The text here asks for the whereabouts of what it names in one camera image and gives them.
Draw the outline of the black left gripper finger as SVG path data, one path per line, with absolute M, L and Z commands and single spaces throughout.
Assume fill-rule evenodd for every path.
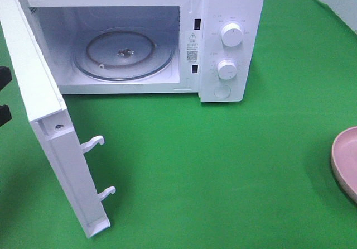
M 12 75 L 9 67 L 0 66 L 0 90 L 12 81 Z
M 8 105 L 0 106 L 0 126 L 3 126 L 12 119 L 11 111 Z

